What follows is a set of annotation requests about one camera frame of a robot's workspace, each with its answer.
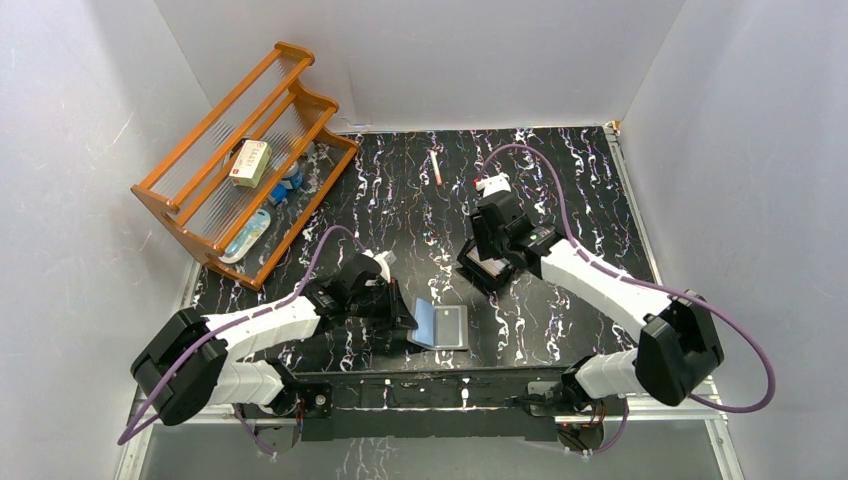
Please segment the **silver metal card holder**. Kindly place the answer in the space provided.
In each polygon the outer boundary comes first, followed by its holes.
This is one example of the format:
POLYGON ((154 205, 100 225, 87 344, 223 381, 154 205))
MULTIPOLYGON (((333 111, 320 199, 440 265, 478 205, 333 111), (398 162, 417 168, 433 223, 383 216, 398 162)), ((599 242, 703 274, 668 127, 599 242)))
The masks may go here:
POLYGON ((415 303, 417 327, 407 341, 433 351, 464 351, 470 346, 466 305, 434 305, 422 298, 415 303))

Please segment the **black card tray box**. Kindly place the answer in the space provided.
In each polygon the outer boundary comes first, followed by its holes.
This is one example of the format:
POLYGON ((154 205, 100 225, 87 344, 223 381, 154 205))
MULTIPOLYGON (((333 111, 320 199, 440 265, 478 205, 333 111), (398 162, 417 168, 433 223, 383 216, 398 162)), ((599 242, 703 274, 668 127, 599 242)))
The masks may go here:
POLYGON ((505 288, 517 272, 515 267, 502 259, 482 260, 473 238, 466 240, 457 260, 458 273, 485 293, 493 293, 505 288))

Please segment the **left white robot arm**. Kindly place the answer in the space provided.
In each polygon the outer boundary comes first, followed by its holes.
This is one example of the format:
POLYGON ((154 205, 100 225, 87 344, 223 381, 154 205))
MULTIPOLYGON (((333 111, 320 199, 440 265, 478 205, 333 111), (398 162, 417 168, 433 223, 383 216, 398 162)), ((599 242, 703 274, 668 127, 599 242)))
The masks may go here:
POLYGON ((298 380, 277 359, 253 354, 343 327, 350 318, 372 329, 418 324, 391 274, 392 251, 357 254, 341 270, 309 281, 290 303, 271 302, 227 314, 176 312, 130 367, 159 419, 179 425, 208 406, 254 404, 275 416, 322 416, 315 402, 330 388, 298 380))

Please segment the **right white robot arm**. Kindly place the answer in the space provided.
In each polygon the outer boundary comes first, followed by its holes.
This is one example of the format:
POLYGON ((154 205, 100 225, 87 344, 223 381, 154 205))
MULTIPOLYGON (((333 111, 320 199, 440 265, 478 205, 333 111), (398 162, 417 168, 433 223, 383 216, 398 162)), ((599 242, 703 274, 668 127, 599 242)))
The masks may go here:
POLYGON ((677 406, 724 360, 714 322, 701 297, 640 286, 556 227, 536 225, 506 191, 483 197, 469 220, 473 248, 482 263, 503 263, 503 272, 527 271, 590 304, 636 340, 635 348, 595 354, 568 367, 526 404, 590 413, 610 396, 646 394, 677 406))

